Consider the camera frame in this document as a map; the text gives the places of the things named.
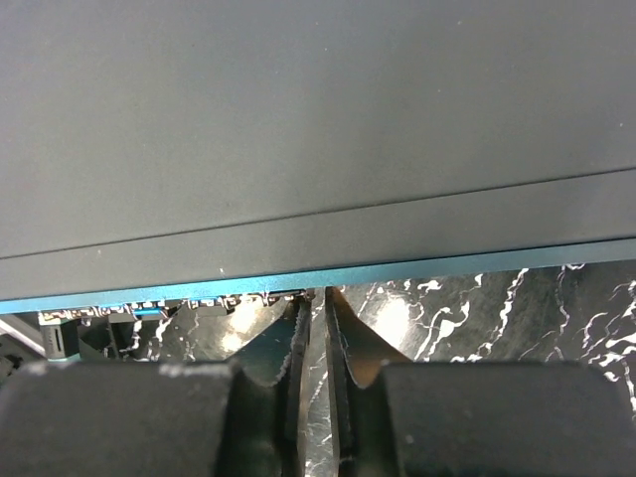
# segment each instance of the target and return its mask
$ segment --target blue edge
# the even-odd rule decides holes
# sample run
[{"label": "blue edge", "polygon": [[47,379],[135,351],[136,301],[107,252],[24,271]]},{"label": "blue edge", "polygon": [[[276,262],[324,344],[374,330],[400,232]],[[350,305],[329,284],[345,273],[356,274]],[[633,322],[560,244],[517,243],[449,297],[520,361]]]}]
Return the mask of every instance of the blue edge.
[{"label": "blue edge", "polygon": [[397,263],[297,271],[247,278],[229,278],[143,288],[0,301],[0,314],[122,304],[133,301],[198,299],[262,291],[352,285],[374,281],[461,275],[564,263],[592,263],[636,258],[636,238],[501,251]]}]

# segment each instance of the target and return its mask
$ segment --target gray flat surface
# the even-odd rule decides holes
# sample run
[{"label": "gray flat surface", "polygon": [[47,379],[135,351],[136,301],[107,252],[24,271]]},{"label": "gray flat surface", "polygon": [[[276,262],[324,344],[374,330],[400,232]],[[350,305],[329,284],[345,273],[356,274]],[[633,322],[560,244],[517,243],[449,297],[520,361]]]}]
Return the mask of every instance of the gray flat surface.
[{"label": "gray flat surface", "polygon": [[[625,180],[409,215],[636,168],[635,24],[630,0],[4,2],[0,299],[636,237],[613,212]],[[373,225],[315,215],[406,201]],[[480,237],[459,237],[466,210]],[[282,221],[291,236],[253,233],[308,214]],[[491,219],[519,215],[539,229],[517,241]],[[357,251],[345,227],[382,237]]]}]

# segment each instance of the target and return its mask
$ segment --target gray panel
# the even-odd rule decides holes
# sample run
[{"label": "gray panel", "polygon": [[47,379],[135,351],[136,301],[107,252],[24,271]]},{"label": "gray panel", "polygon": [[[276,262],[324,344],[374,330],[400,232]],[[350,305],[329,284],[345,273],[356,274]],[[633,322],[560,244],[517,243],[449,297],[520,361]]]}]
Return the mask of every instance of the gray panel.
[{"label": "gray panel", "polygon": [[[634,25],[632,0],[2,2],[0,256],[636,167]],[[577,191],[559,205],[503,191],[3,260],[0,288],[633,235],[633,212],[620,223],[588,208],[624,207],[613,196]]]},{"label": "gray panel", "polygon": [[5,258],[0,300],[636,238],[634,184],[611,173]]}]

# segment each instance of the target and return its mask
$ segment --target black marble surface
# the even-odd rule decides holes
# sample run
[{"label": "black marble surface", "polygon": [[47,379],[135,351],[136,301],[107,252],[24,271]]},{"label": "black marble surface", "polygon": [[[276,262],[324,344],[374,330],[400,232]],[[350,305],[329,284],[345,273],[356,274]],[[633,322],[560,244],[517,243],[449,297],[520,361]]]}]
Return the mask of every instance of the black marble surface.
[{"label": "black marble surface", "polygon": [[[565,265],[345,286],[360,317],[416,361],[577,360],[600,368],[636,416],[636,261]],[[308,476],[331,475],[323,293],[313,303]],[[283,303],[228,317],[190,311],[139,326],[139,360],[223,359],[266,328]]]}]

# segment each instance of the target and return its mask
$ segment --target metallic blue edge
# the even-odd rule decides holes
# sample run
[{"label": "metallic blue edge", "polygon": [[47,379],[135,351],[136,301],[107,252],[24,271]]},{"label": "metallic blue edge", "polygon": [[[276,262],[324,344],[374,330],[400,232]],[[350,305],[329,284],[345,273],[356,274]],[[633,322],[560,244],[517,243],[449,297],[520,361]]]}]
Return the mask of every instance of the metallic blue edge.
[{"label": "metallic blue edge", "polygon": [[636,238],[626,238],[397,263],[6,300],[0,301],[0,314],[83,308],[102,303],[121,304],[133,301],[197,299],[204,296],[352,285],[373,281],[461,275],[515,268],[541,268],[564,263],[592,263],[634,258],[636,258]]}]

